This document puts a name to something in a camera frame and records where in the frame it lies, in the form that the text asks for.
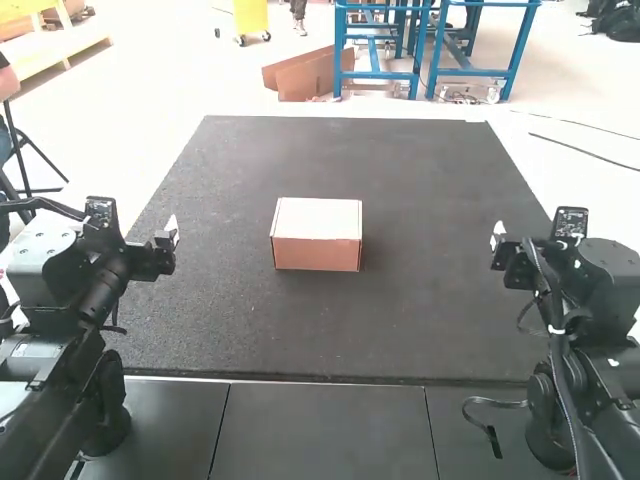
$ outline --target black rubber mat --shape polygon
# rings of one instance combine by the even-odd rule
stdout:
[[[363,201],[360,273],[277,272],[280,196]],[[487,124],[207,117],[129,238],[178,217],[178,269],[133,284],[111,342],[137,371],[330,381],[519,381],[545,353],[489,270],[496,220],[549,221]]]

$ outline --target blue metal shelf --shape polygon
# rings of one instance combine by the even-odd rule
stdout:
[[[421,22],[418,29],[417,41],[415,42],[415,57],[411,72],[383,72],[380,68],[380,59],[378,58],[377,40],[385,42],[395,42],[395,58],[402,57],[405,25],[407,12],[412,15],[421,12],[428,14],[430,5],[415,5],[418,0],[412,0],[413,5],[407,6],[407,0],[396,0],[395,4],[391,4],[392,0],[386,0],[386,4],[360,4],[347,0],[336,0],[335,3],[335,53],[334,53],[334,78],[333,78],[333,96],[340,97],[342,95],[342,82],[347,78],[364,78],[364,79],[383,79],[383,80],[404,80],[409,82],[409,99],[415,100],[418,94],[418,84],[420,82],[420,66],[422,57],[424,56],[424,44],[427,37],[427,22]],[[363,12],[366,23],[349,23],[349,12]],[[373,12],[384,12],[384,21],[376,22],[373,18]],[[390,21],[390,12],[394,12],[393,22]],[[375,29],[383,30],[388,33],[351,33],[350,30],[355,29]],[[341,52],[344,49],[347,39],[366,39],[369,48],[369,58],[371,61],[371,70],[345,72],[341,65]]]
[[[432,17],[429,18],[428,32],[435,32],[436,40],[433,48],[433,58],[431,65],[429,66],[429,77],[427,80],[427,93],[426,97],[431,100],[435,96],[436,83],[438,76],[459,76],[459,77],[493,77],[505,80],[504,87],[500,91],[500,100],[508,100],[513,88],[513,82],[520,66],[520,60],[524,53],[524,48],[529,37],[529,31],[533,24],[533,18],[535,17],[537,8],[541,5],[540,0],[528,0],[526,2],[495,2],[482,0],[472,1],[459,1],[459,0],[441,0],[440,16],[437,20]],[[467,30],[469,36],[467,37],[467,44],[464,47],[459,47],[456,43],[455,33],[448,32],[446,28],[447,14],[449,7],[451,6],[464,6],[471,7],[469,9],[470,15],[467,18]],[[480,23],[480,14],[483,7],[519,7],[524,8],[525,13],[520,26],[520,31],[516,39],[513,53],[511,54],[511,61],[507,69],[483,69],[474,67],[469,61],[468,57],[473,52],[475,44],[476,33],[478,31],[478,25]],[[453,55],[453,58],[458,62],[460,68],[441,68],[440,67],[440,55],[442,48],[446,47]]]

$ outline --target white floor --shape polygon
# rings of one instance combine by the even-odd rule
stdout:
[[[589,207],[593,235],[615,238],[640,250],[634,208],[639,204],[640,174],[534,139],[527,132],[635,167],[640,167],[636,153],[640,143],[510,111],[579,120],[640,137],[636,120],[640,97],[632,75],[636,68],[632,59],[639,58],[640,45],[579,36],[587,31],[581,26],[586,21],[574,12],[585,8],[584,0],[544,3],[511,102],[490,107],[409,102],[379,94],[342,103],[278,103],[276,93],[262,86],[260,67],[332,44],[333,7],[328,4],[309,5],[307,38],[291,30],[288,5],[270,4],[272,41],[257,39],[244,49],[229,40],[232,18],[210,8],[231,8],[229,0],[93,4],[98,11],[95,20],[110,25],[114,46],[83,56],[84,61],[68,72],[48,73],[27,82],[25,92],[12,105],[17,125],[71,176],[62,198],[81,207],[87,194],[116,197],[124,232],[205,114],[452,117],[490,120],[548,213],[559,204]],[[492,66],[498,61],[501,66],[508,61],[521,14],[513,9],[485,9],[474,63]],[[459,24],[463,12],[454,12],[451,18]],[[221,39],[215,38],[214,27],[221,28]],[[428,51],[423,78],[430,58]],[[367,61],[365,54],[359,63]],[[55,181],[36,159],[29,160],[35,187]],[[7,172],[17,182],[14,163]]]

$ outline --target cardboard box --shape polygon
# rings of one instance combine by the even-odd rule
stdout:
[[[85,0],[64,0],[64,6],[67,9],[69,17],[74,17],[85,9]],[[59,21],[58,12],[55,8],[48,8],[42,12],[42,16],[48,21]]]
[[[264,86],[278,92],[281,102],[305,102],[333,91],[334,47],[314,50],[262,67]],[[353,47],[342,51],[342,70],[353,71]]]
[[[276,269],[359,271],[362,202],[279,198],[271,249]]]

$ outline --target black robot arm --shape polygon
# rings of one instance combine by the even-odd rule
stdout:
[[[493,270],[534,293],[550,355],[528,385],[533,455],[581,480],[631,480],[640,468],[640,348],[628,338],[640,305],[640,256],[586,238],[588,212],[560,207],[550,239],[494,233]]]
[[[80,223],[31,224],[16,239],[7,277],[29,323],[0,329],[0,478],[55,480],[84,456],[125,438],[120,356],[101,330],[131,280],[175,269],[177,223],[144,244],[124,241],[116,202],[88,197],[80,212],[46,199],[0,204],[0,213],[45,208]]]

